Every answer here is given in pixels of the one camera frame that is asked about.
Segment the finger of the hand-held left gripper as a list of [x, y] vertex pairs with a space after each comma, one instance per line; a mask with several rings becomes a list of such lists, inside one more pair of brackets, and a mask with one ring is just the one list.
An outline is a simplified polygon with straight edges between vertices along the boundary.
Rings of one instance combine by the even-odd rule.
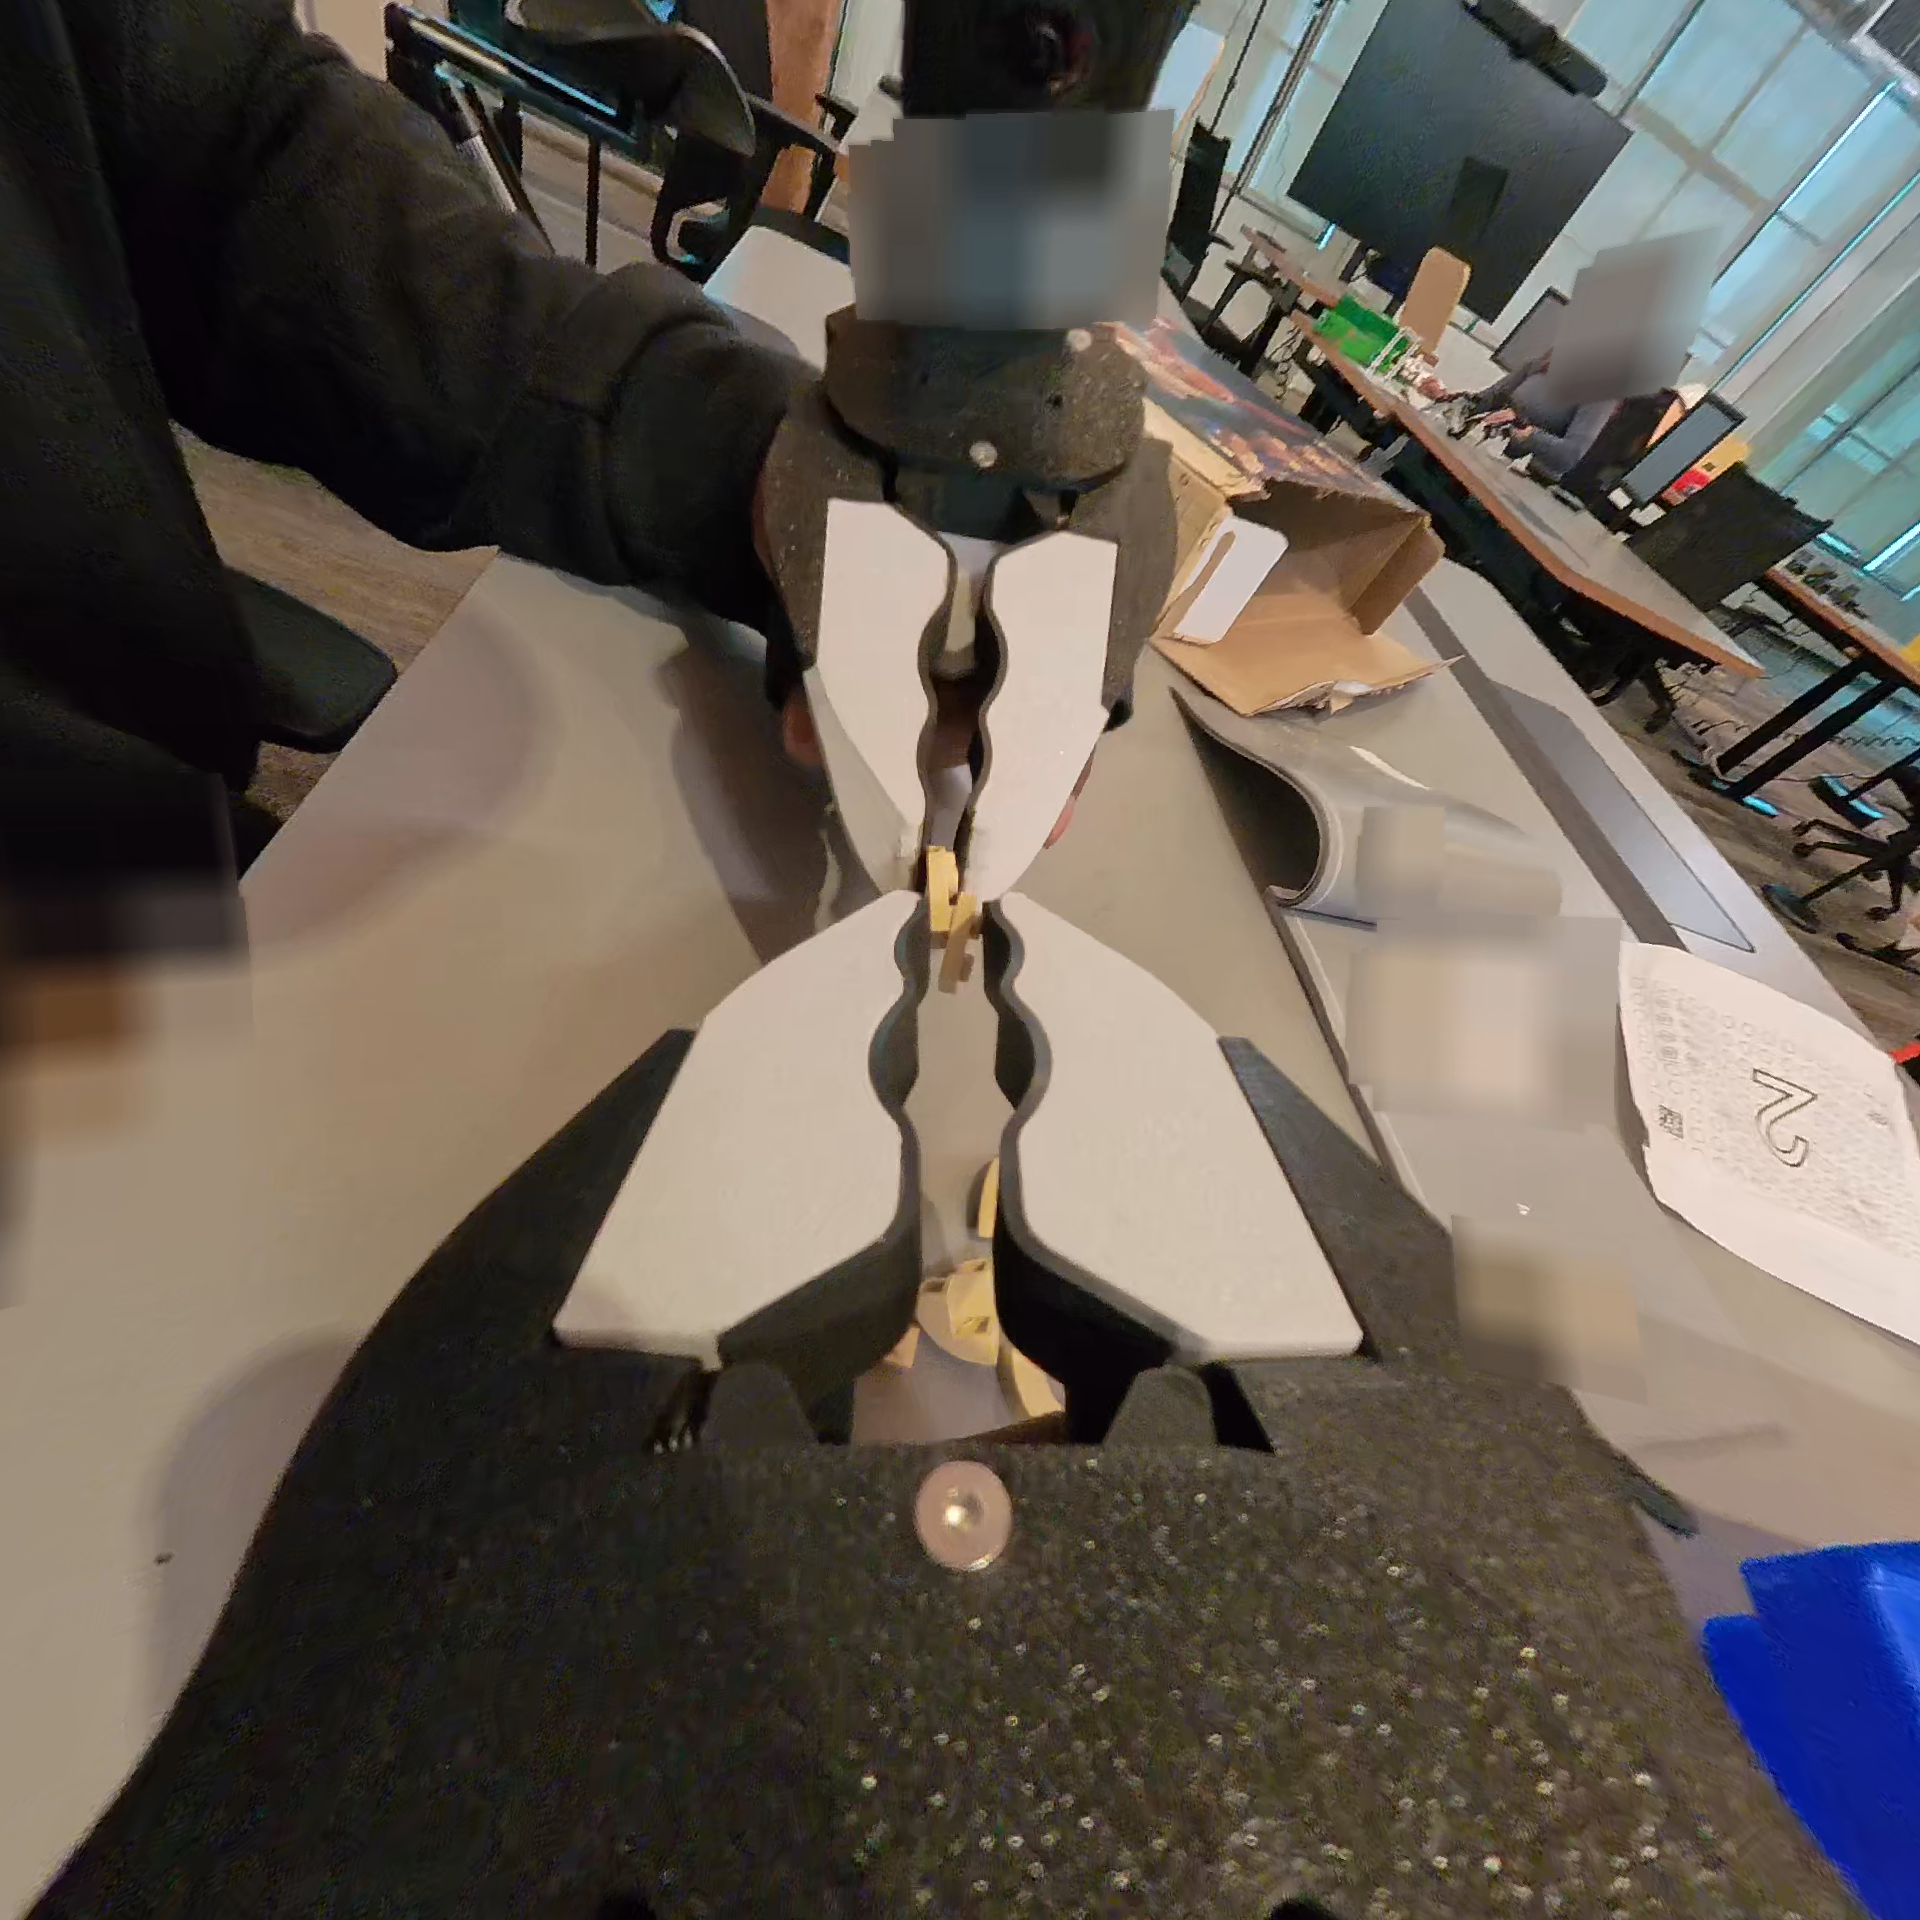
[[873, 887], [924, 885], [927, 846], [950, 847], [969, 804], [974, 741], [944, 737], [927, 691], [974, 635], [983, 541], [932, 534], [892, 503], [827, 507], [822, 602], [801, 685], [838, 820]]
[[997, 555], [985, 612], [999, 647], [977, 713], [965, 889], [997, 900], [1046, 847], [1109, 725], [1118, 546], [1054, 533]]

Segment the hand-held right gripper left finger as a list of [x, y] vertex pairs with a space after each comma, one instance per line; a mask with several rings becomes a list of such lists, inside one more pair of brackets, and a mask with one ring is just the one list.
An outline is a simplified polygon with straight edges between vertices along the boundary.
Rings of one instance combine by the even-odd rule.
[[693, 1033], [555, 1315], [576, 1354], [780, 1372], [820, 1438], [920, 1289], [920, 893], [873, 899]]

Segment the blue plastic bin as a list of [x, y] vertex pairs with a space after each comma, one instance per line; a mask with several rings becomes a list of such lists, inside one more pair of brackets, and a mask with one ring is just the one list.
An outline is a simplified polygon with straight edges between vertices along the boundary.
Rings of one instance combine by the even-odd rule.
[[1743, 1559], [1712, 1681], [1787, 1809], [1879, 1918], [1917, 1916], [1917, 1543]]

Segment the person's left forearm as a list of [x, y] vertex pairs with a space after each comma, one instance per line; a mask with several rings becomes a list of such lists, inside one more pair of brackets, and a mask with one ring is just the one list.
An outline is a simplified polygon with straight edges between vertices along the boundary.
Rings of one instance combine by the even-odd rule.
[[683, 276], [541, 246], [291, 5], [145, 5], [173, 415], [421, 549], [495, 546], [774, 637], [759, 481], [800, 365]]

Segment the wooden edged office desk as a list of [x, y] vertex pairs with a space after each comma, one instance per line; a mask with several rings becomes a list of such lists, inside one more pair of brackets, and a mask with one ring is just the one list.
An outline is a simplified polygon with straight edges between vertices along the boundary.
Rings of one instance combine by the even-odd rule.
[[1595, 702], [1643, 685], [1668, 705], [1663, 667], [1761, 681], [1766, 667], [1628, 551], [1581, 505], [1557, 498], [1484, 439], [1451, 436], [1436, 406], [1291, 323], [1311, 381], [1308, 418], [1350, 430], [1371, 467], [1428, 515], [1447, 553], [1486, 579]]
[[1883, 693], [1917, 697], [1917, 662], [1909, 657], [1910, 645], [1886, 635], [1865, 612], [1840, 605], [1787, 567], [1768, 567], [1757, 581], [1757, 591], [1836, 649], [1847, 667], [1867, 674]]

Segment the grey desk panel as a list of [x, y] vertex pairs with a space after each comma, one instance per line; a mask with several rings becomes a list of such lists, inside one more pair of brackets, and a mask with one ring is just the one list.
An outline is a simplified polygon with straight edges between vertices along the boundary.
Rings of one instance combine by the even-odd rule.
[[1576, 715], [1499, 679], [1497, 642], [1528, 635], [1499, 589], [1441, 563], [1408, 609], [1625, 927], [1643, 945], [1687, 949], [1721, 966], [1751, 958], [1737, 918]]

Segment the white card insert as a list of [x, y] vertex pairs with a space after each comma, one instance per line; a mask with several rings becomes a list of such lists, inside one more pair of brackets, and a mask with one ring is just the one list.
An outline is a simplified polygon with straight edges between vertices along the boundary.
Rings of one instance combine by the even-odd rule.
[[1288, 538], [1283, 530], [1238, 515], [1228, 516], [1167, 605], [1164, 634], [1196, 645], [1224, 641], [1287, 551]]

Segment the tan wedge brick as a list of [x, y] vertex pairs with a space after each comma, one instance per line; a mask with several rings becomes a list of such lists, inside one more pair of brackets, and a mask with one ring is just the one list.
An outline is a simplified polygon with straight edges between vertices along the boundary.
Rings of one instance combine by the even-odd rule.
[[915, 1331], [950, 1361], [999, 1367], [1000, 1322], [991, 1259], [974, 1258], [940, 1277], [924, 1281]]

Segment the colourful printed box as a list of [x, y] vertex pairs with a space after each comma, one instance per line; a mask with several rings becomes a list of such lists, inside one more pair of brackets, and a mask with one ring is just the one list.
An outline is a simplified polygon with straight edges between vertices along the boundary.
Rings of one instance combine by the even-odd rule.
[[1325, 436], [1167, 319], [1118, 326], [1142, 372], [1142, 425], [1224, 498], [1278, 490], [1380, 493]]

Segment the open cardboard box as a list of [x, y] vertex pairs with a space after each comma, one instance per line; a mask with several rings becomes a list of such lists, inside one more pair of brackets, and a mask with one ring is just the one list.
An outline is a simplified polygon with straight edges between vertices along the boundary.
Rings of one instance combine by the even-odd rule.
[[[1385, 634], [1385, 622], [1439, 563], [1444, 546], [1428, 516], [1391, 486], [1380, 484], [1371, 497], [1283, 486], [1224, 498], [1177, 457], [1171, 484], [1177, 567], [1151, 642], [1205, 693], [1238, 715], [1334, 713], [1433, 673]], [[1164, 634], [1167, 605], [1232, 515], [1283, 530], [1287, 555], [1224, 641], [1175, 641]]]

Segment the green box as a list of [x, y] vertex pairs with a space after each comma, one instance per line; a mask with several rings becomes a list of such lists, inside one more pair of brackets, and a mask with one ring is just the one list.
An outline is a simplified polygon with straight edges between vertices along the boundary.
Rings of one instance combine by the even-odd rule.
[[1343, 295], [1319, 313], [1313, 339], [1371, 377], [1391, 377], [1414, 345], [1393, 315], [1356, 295]]

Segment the white printed paper sheet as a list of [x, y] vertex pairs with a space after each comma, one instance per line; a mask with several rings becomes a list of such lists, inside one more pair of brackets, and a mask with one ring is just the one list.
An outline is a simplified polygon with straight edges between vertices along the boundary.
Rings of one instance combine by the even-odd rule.
[[1891, 1055], [1653, 945], [1617, 949], [1617, 1021], [1654, 1197], [1783, 1284], [1916, 1343], [1917, 1148]]

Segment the black computer monitor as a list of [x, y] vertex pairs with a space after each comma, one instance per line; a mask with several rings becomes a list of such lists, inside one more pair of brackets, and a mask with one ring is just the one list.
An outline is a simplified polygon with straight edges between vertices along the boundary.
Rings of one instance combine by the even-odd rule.
[[1638, 459], [1625, 468], [1616, 482], [1616, 498], [1631, 509], [1656, 505], [1724, 442], [1737, 442], [1741, 428], [1741, 409], [1713, 391], [1704, 391], [1665, 423]]

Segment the person's black clothing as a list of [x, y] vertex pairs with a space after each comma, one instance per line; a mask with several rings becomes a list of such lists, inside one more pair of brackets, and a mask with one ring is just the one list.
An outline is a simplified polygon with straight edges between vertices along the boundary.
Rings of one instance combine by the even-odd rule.
[[5, 5], [5, 870], [224, 891], [275, 833], [260, 681], [152, 343], [201, 205], [137, 147], [126, 25]]

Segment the large black wall screen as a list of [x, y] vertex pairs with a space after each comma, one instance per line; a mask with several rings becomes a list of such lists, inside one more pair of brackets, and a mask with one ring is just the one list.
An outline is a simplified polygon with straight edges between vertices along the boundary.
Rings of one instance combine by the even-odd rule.
[[1287, 199], [1388, 265], [1454, 254], [1497, 319], [1625, 148], [1604, 86], [1517, 5], [1388, 5]]

